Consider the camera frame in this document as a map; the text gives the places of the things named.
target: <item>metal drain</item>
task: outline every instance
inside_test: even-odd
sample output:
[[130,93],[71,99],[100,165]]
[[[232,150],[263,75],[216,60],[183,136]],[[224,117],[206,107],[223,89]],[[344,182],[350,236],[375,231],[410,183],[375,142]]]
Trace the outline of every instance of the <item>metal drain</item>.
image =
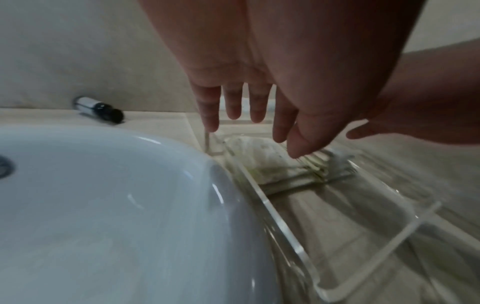
[[0,156],[0,179],[13,173],[14,164],[6,157]]

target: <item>small black bottle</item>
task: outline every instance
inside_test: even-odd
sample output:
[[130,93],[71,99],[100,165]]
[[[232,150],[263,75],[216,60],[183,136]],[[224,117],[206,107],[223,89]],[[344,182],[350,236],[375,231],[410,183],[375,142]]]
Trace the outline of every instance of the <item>small black bottle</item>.
[[124,113],[121,110],[114,109],[111,105],[101,101],[80,96],[73,100],[73,106],[82,113],[119,124],[124,120]]

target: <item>sink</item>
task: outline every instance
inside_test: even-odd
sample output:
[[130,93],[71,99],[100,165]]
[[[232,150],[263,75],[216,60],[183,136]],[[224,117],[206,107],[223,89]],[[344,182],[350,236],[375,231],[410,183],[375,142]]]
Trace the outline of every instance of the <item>sink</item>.
[[262,225],[212,159],[110,127],[0,128],[0,303],[281,303]]

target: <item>backsplash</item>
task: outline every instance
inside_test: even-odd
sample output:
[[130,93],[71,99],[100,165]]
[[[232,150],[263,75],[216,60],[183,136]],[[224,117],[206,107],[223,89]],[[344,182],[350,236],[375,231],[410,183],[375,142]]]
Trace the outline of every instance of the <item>backsplash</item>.
[[[406,50],[476,38],[478,16],[476,0],[429,1]],[[194,108],[186,76],[135,0],[1,1],[0,107],[68,109],[78,95],[122,110]]]

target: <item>hand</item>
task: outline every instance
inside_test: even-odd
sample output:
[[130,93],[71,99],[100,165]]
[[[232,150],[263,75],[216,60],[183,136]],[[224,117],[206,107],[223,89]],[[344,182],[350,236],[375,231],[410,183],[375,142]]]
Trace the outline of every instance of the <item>hand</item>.
[[445,144],[480,143],[480,40],[402,56],[368,122],[350,139],[398,133]]
[[423,1],[139,0],[189,77],[203,124],[231,119],[248,83],[260,122],[276,84],[273,138],[300,157],[327,145],[370,106]]

